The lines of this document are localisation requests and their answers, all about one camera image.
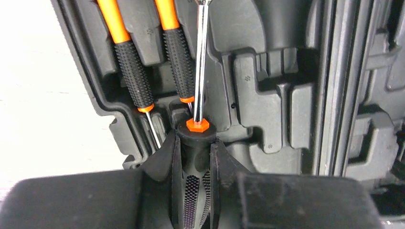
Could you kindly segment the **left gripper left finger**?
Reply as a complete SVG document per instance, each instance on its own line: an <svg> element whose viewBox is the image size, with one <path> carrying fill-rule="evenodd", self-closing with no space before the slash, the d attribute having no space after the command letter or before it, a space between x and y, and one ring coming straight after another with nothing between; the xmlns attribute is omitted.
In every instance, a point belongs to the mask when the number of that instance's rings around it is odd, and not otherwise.
<svg viewBox="0 0 405 229"><path fill-rule="evenodd" d="M3 229L177 229L175 131L136 169L18 182L0 211Z"/></svg>

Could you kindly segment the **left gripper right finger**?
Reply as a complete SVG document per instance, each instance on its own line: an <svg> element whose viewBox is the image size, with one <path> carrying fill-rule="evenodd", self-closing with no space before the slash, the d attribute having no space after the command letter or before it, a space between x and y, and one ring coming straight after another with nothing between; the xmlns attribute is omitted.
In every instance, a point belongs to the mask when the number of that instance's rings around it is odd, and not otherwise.
<svg viewBox="0 0 405 229"><path fill-rule="evenodd" d="M210 149L213 229L381 229L363 186L343 177L250 172L220 140Z"/></svg>

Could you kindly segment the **small orange black screwdriver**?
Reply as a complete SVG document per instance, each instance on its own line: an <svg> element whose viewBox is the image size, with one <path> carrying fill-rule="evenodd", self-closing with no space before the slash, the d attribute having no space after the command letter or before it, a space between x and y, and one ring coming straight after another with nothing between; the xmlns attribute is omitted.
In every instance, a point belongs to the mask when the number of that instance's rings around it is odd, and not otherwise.
<svg viewBox="0 0 405 229"><path fill-rule="evenodd" d="M125 28L117 1L98 0L97 3L115 44L118 64L132 101L138 111L146 115L156 146L160 148L160 139L150 115L155 105L146 67L142 64L136 46Z"/></svg>

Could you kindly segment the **black tool kit case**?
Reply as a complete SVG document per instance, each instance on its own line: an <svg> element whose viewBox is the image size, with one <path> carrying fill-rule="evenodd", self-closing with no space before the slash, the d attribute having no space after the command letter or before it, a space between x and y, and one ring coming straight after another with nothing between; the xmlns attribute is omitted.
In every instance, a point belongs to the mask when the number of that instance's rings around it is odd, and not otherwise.
<svg viewBox="0 0 405 229"><path fill-rule="evenodd" d="M113 115L122 166L157 150L96 0L51 1L92 105ZM160 142L192 118L154 0L117 0L154 97ZM405 1L212 0L204 117L254 172L342 176L405 220Z"/></svg>

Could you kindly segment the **thin orange black screwdriver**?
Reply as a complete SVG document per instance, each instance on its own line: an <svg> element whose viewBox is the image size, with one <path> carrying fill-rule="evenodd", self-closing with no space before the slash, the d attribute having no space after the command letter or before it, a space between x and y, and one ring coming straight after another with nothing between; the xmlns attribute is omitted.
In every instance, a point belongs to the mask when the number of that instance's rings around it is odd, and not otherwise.
<svg viewBox="0 0 405 229"><path fill-rule="evenodd" d="M178 21L175 4L172 0L155 0L155 5L163 29L164 44L171 64L177 94L180 101L193 112L194 65L187 39Z"/></svg>

